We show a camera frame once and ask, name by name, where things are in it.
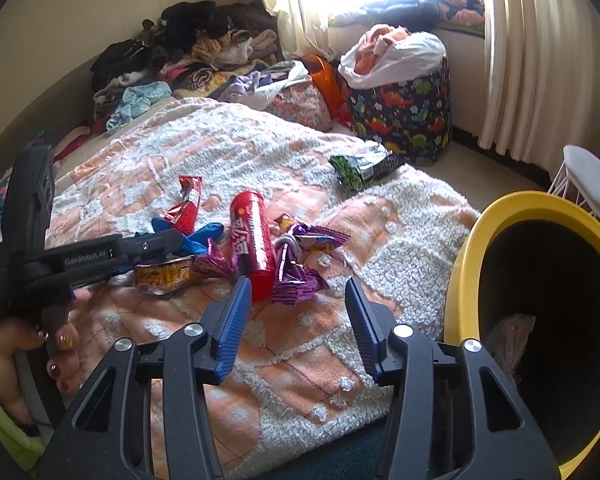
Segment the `lime green sleeve forearm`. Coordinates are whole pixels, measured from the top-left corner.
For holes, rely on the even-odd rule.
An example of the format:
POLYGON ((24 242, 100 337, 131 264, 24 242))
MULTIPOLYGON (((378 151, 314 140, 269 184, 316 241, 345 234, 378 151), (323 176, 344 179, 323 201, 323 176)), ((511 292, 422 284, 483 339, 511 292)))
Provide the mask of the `lime green sleeve forearm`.
POLYGON ((21 391, 14 354, 34 350, 45 337, 19 320, 0 322, 0 442, 11 458, 29 476, 45 451, 40 437, 30 437, 33 427, 30 411, 21 391))

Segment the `left hand painted nails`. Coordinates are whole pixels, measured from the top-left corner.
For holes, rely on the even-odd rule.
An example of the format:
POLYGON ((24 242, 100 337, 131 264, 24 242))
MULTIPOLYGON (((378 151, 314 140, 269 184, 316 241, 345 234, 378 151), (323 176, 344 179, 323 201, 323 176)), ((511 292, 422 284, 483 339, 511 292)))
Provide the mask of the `left hand painted nails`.
POLYGON ((47 333, 40 326, 34 326, 20 318, 14 319, 27 323, 45 337, 41 347, 28 351, 18 350, 14 354, 21 391, 32 418, 30 408, 32 402, 28 397, 32 396, 33 388, 36 386, 32 370, 37 365, 43 367, 43 382, 50 384, 63 396, 73 396, 83 386, 85 376, 80 356, 81 341, 76 326, 70 322, 47 333))

